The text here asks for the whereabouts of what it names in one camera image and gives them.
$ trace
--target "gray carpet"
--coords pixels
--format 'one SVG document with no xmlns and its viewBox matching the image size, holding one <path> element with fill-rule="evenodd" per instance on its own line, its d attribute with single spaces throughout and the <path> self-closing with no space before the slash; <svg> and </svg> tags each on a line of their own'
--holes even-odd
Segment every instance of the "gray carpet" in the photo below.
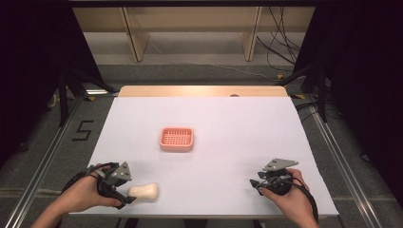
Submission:
<svg viewBox="0 0 403 228">
<path fill-rule="evenodd" d="M 234 69 L 215 66 L 99 66 L 107 84 L 115 87 L 125 85 L 274 85 L 278 72 L 268 66 L 234 66 L 239 70 L 264 74 L 267 79 L 258 75 L 245 74 Z M 302 80 L 298 79 L 286 88 L 289 94 L 299 94 Z M 49 168 L 42 189 L 61 190 L 66 182 L 78 171 L 85 168 L 96 145 L 113 97 L 97 96 L 94 101 L 83 101 L 72 117 L 66 136 L 57 151 L 56 157 Z M 303 104 L 306 100 L 294 100 L 295 104 Z M 359 144 L 349 127 L 332 105 L 327 105 L 328 125 L 355 172 L 363 190 L 371 200 L 377 215 L 385 227 L 401 227 L 403 211 L 388 190 L 385 183 L 373 169 L 371 164 L 359 158 L 362 153 Z M 4 188 L 25 188 L 50 145 L 59 124 L 59 108 L 47 112 L 32 132 L 27 145 L 29 151 L 17 152 L 12 155 L 0 170 L 0 186 Z M 323 140 L 314 116 L 309 107 L 299 111 L 303 120 L 317 167 L 325 180 L 335 205 L 340 213 L 339 218 L 324 218 L 322 227 L 366 227 L 344 179 L 341 177 L 336 163 Z M 77 132 L 82 121 L 85 130 L 91 130 L 86 141 L 86 133 Z M 4 226 L 8 216 L 21 196 L 20 191 L 1 192 L 0 195 L 0 226 Z M 38 195 L 33 201 L 22 227 L 29 227 L 42 210 L 54 197 Z M 62 227 L 115 227 L 116 218 L 74 217 L 65 218 Z M 124 227 L 125 219 L 119 227 Z M 272 219 L 266 227 L 294 227 L 287 219 Z"/>
</svg>

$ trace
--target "small basket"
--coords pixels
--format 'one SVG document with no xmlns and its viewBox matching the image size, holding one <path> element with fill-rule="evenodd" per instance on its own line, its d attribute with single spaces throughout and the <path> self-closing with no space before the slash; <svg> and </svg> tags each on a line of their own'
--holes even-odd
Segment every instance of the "small basket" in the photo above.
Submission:
<svg viewBox="0 0 403 228">
<path fill-rule="evenodd" d="M 161 131 L 160 148 L 163 151 L 188 152 L 193 149 L 193 129 L 166 127 Z"/>
</svg>

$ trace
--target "hand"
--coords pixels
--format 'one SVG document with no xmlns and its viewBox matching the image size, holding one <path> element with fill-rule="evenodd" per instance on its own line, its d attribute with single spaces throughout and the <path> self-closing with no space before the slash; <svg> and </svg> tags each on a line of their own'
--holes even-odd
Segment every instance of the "hand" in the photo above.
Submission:
<svg viewBox="0 0 403 228">
<path fill-rule="evenodd" d="M 70 212 L 81 212 L 93 206 L 120 206 L 122 203 L 114 198 L 104 198 L 98 194 L 97 179 L 83 177 L 59 198 L 57 198 L 31 227 L 54 227 L 62 217 Z"/>
<path fill-rule="evenodd" d="M 309 191 L 308 185 L 302 178 L 302 174 L 297 169 L 287 169 L 294 178 L 302 181 L 305 188 Z M 300 185 L 300 182 L 294 180 L 294 183 Z M 268 199 L 272 200 L 281 212 L 289 220 L 299 227 L 319 227 L 312 214 L 311 203 L 308 198 L 296 187 L 291 187 L 290 192 L 284 196 L 279 196 L 272 191 L 262 188 L 260 192 Z"/>
</svg>

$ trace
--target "black cable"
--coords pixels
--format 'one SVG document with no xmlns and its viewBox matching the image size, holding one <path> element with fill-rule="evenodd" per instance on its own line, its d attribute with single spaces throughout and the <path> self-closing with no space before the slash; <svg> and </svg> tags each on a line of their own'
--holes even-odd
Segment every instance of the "black cable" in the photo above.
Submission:
<svg viewBox="0 0 403 228">
<path fill-rule="evenodd" d="M 273 38 L 274 38 L 274 39 L 272 40 L 272 43 L 273 43 L 274 40 L 276 40 L 276 41 L 278 41 L 280 44 L 286 46 L 287 49 L 288 49 L 288 52 L 289 52 L 289 54 L 290 54 L 290 56 L 291 56 L 291 59 L 292 59 L 293 62 L 295 63 L 295 60 L 297 59 L 296 54 L 294 54 L 294 52 L 293 52 L 293 49 L 295 49 L 295 48 L 294 48 L 294 47 L 291 47 L 290 44 L 294 45 L 294 46 L 297 47 L 297 48 L 300 48 L 300 47 L 297 46 L 296 44 L 294 44 L 294 43 L 287 37 L 287 35 L 286 35 L 286 33 L 285 33 L 284 18 L 283 18 L 283 16 L 284 16 L 284 7 L 280 7 L 280 20 L 279 20 L 279 23 L 278 23 L 278 21 L 277 21 L 275 15 L 274 15 L 274 13 L 272 12 L 271 7 L 269 7 L 269 10 L 270 10 L 270 13 L 272 14 L 273 20 L 275 21 L 276 27 L 277 27 L 277 31 L 276 31 L 276 34 L 275 34 L 275 35 L 273 35 L 273 33 L 271 32 L 271 35 L 272 35 Z M 280 33 L 280 35 L 282 36 L 282 38 L 284 39 L 284 42 L 285 42 L 286 44 L 283 44 L 282 42 L 280 42 L 280 41 L 277 39 L 277 34 L 278 34 L 278 33 Z"/>
<path fill-rule="evenodd" d="M 341 219 L 340 215 L 337 216 L 337 219 L 338 219 L 338 222 L 340 222 L 341 228 L 345 228 L 346 226 L 344 225 L 344 221 L 343 221 L 343 219 Z"/>
<path fill-rule="evenodd" d="M 317 104 L 317 102 L 309 102 L 309 103 L 304 103 L 304 104 L 298 104 L 298 105 L 296 105 L 296 110 L 300 111 L 302 108 L 305 108 L 305 107 L 308 107 L 308 106 L 311 106 L 311 105 L 316 105 L 316 104 Z"/>
<path fill-rule="evenodd" d="M 266 53 L 267 64 L 269 64 L 269 66 L 270 66 L 271 68 L 275 69 L 275 70 L 292 72 L 293 70 L 290 70 L 290 69 L 280 69 L 280 68 L 274 67 L 274 66 L 270 63 L 270 60 L 269 60 L 269 52 L 270 52 L 270 50 L 272 50 L 272 49 L 270 48 L 270 46 L 269 46 L 269 47 L 266 46 L 266 47 L 267 47 L 267 53 Z"/>
<path fill-rule="evenodd" d="M 306 119 L 308 119 L 309 117 L 311 117 L 312 115 L 314 115 L 315 113 L 317 113 L 318 111 L 312 112 L 310 113 L 308 116 L 306 116 L 304 119 L 301 120 L 301 122 L 303 123 Z"/>
<path fill-rule="evenodd" d="M 273 32 L 270 32 L 270 34 L 273 36 L 273 39 L 275 39 L 279 44 L 287 47 L 286 44 L 282 43 L 275 35 L 273 35 Z M 290 47 L 290 48 L 296 51 L 300 51 L 300 47 Z"/>
<path fill-rule="evenodd" d="M 63 188 L 62 192 L 60 193 L 60 195 L 62 195 L 66 190 L 68 190 L 68 188 L 73 185 L 76 181 L 78 181 L 79 179 L 85 177 L 85 176 L 91 176 L 93 178 L 96 178 L 95 176 L 92 176 L 90 173 L 92 171 L 94 171 L 95 169 L 99 169 L 105 166 L 109 166 L 112 165 L 113 162 L 109 162 L 109 163 L 103 163 L 103 164 L 99 164 L 99 165 L 91 165 L 86 171 L 82 171 L 80 173 L 78 173 L 76 176 L 74 176 Z M 56 224 L 55 228 L 60 228 L 62 226 L 62 222 L 63 219 L 60 219 L 60 221 Z"/>
<path fill-rule="evenodd" d="M 272 52 L 275 52 L 276 55 L 278 55 L 279 57 L 281 57 L 282 59 L 284 59 L 284 60 L 287 61 L 288 63 L 290 63 L 290 64 L 292 64 L 292 65 L 294 64 L 291 60 L 287 59 L 287 58 L 284 57 L 282 54 L 276 52 L 276 51 L 273 50 L 271 47 L 268 47 L 266 44 L 264 44 L 264 43 L 260 40 L 260 38 L 259 38 L 258 36 L 257 36 L 257 38 L 258 38 L 258 40 L 259 40 L 267 49 L 271 50 Z"/>
<path fill-rule="evenodd" d="M 297 189 L 301 190 L 302 193 L 308 198 L 308 201 L 311 203 L 311 207 L 312 207 L 312 214 L 314 214 L 314 219 L 317 222 L 317 224 L 319 224 L 319 214 L 317 212 L 317 203 L 315 202 L 314 197 L 312 196 L 312 194 L 308 191 L 308 189 L 306 189 L 305 185 L 303 185 L 302 181 L 296 178 L 293 178 L 293 180 L 298 180 L 300 182 L 301 185 L 298 185 L 292 181 L 288 181 L 288 180 L 283 180 L 283 182 L 286 182 L 288 184 L 293 185 L 294 187 L 296 187 Z"/>
</svg>

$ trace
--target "white tabletop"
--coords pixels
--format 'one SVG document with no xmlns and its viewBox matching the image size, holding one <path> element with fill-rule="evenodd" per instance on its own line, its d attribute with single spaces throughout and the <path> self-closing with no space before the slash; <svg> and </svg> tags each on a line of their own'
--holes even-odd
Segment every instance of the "white tabletop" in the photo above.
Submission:
<svg viewBox="0 0 403 228">
<path fill-rule="evenodd" d="M 159 147 L 167 126 L 194 129 L 187 153 Z M 133 180 L 156 182 L 160 195 L 121 210 L 95 207 L 83 215 L 139 218 L 269 218 L 282 213 L 249 180 L 273 158 L 298 161 L 320 216 L 338 212 L 320 176 L 298 114 L 288 97 L 115 98 L 90 164 L 127 162 Z"/>
</svg>

